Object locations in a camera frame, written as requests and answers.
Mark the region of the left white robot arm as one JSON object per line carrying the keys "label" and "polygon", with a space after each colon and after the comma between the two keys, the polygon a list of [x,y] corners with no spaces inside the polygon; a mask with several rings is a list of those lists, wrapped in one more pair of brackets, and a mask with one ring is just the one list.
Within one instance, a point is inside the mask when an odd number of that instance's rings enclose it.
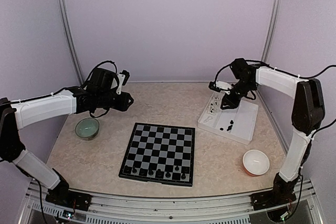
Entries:
{"label": "left white robot arm", "polygon": [[123,90],[130,73],[105,69],[104,64],[97,64],[80,86],[64,87],[29,99],[1,98],[1,161],[14,164],[39,181],[64,206],[74,199],[68,182],[28,150],[20,138],[20,131],[73,114],[89,113],[96,118],[96,110],[102,110],[102,115],[110,110],[127,111],[134,102],[131,94]]}

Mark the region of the black grey chessboard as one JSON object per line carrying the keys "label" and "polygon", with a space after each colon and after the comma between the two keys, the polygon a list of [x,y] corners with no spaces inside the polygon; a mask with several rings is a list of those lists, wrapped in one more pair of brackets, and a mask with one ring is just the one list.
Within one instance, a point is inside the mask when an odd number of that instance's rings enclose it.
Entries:
{"label": "black grey chessboard", "polygon": [[[119,177],[142,182],[154,182],[173,186],[191,187],[194,173],[195,128],[135,123],[119,171]],[[136,167],[137,173],[125,172],[125,165]],[[183,167],[189,167],[186,179],[181,180]],[[146,169],[140,175],[140,169]],[[157,177],[160,169],[162,176]]]}

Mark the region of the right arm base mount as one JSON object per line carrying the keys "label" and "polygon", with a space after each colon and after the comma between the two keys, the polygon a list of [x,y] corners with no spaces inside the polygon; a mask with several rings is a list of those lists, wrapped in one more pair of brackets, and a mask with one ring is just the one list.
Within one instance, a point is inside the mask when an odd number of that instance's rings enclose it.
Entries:
{"label": "right arm base mount", "polygon": [[254,211],[288,204],[297,199],[295,193],[277,195],[272,190],[254,193],[250,198]]}

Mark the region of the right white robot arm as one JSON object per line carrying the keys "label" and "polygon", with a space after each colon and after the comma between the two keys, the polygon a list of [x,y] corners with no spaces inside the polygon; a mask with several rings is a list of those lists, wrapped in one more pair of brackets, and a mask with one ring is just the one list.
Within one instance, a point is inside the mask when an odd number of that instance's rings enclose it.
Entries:
{"label": "right white robot arm", "polygon": [[273,205],[281,204],[289,196],[289,189],[300,175],[303,164],[310,152],[314,136],[322,131],[322,120],[325,117],[325,106],[321,82],[318,74],[303,77],[292,74],[269,64],[237,58],[227,64],[237,82],[228,84],[217,78],[209,84],[209,88],[225,94],[220,105],[222,110],[235,109],[242,98],[248,97],[259,86],[266,86],[288,95],[293,99],[291,113],[292,140],[286,159],[276,175],[275,189],[269,192],[269,201]]}

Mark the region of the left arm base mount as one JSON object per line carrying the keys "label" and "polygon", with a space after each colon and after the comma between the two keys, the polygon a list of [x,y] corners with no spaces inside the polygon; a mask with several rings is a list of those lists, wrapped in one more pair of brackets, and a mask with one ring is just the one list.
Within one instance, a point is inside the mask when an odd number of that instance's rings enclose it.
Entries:
{"label": "left arm base mount", "polygon": [[55,205],[71,208],[74,210],[88,211],[91,204],[92,196],[90,194],[80,193],[76,191],[68,191],[65,199],[59,199],[52,193],[48,193],[46,201]]}

